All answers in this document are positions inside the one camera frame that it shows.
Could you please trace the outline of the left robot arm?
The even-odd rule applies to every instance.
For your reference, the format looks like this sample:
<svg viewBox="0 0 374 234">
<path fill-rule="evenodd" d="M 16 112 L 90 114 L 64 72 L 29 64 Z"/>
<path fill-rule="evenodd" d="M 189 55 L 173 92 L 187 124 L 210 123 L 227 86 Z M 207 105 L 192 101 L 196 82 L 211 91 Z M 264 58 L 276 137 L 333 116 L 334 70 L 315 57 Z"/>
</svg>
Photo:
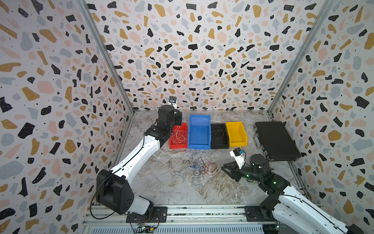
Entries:
<svg viewBox="0 0 374 234">
<path fill-rule="evenodd" d="M 96 178 L 96 201 L 123 215 L 127 212 L 150 220 L 154 203 L 135 196 L 131 183 L 148 159 L 169 140 L 174 126 L 182 124 L 182 113 L 177 105 L 168 103 L 158 108 L 158 118 L 144 133 L 139 144 L 111 170 L 101 170 Z"/>
</svg>

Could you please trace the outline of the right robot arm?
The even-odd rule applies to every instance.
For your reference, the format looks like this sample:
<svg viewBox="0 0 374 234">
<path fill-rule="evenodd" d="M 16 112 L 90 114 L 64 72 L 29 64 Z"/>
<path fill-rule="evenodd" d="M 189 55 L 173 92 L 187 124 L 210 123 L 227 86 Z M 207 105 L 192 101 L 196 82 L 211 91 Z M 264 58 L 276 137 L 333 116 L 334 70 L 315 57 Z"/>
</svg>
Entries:
<svg viewBox="0 0 374 234">
<path fill-rule="evenodd" d="M 275 219 L 300 234 L 362 234 L 355 224 L 347 225 L 332 217 L 303 196 L 290 182 L 272 172 L 261 154 L 245 156 L 243 162 L 226 163 L 221 167 L 236 182 L 246 179 L 257 182 L 267 198 L 260 204 L 263 220 Z"/>
</svg>

